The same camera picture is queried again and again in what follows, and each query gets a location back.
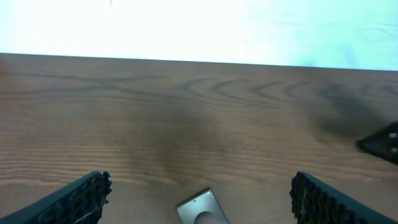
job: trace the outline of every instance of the wood grain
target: wood grain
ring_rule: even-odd
[[[174,206],[209,186],[231,223],[292,223],[302,170],[398,220],[398,167],[354,147],[398,120],[397,83],[397,72],[2,54],[0,215],[108,170],[102,223],[178,223]]]

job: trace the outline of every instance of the silver metal plate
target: silver metal plate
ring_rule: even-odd
[[[182,224],[228,224],[211,189],[206,189],[177,206],[177,213]]]

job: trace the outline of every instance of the textured rubber pad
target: textured rubber pad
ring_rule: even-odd
[[[298,172],[292,179],[289,194],[298,224],[398,223],[304,172]]]
[[[109,173],[94,171],[26,208],[1,224],[97,224],[112,191]]]

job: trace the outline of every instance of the wooden table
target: wooden table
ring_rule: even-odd
[[[232,224],[293,223],[302,170],[398,220],[398,166],[354,146],[397,107],[397,72],[2,54],[0,216],[108,170],[100,223],[179,223],[205,187]]]

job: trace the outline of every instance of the white wall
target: white wall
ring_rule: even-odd
[[[0,0],[0,52],[398,70],[398,0]]]

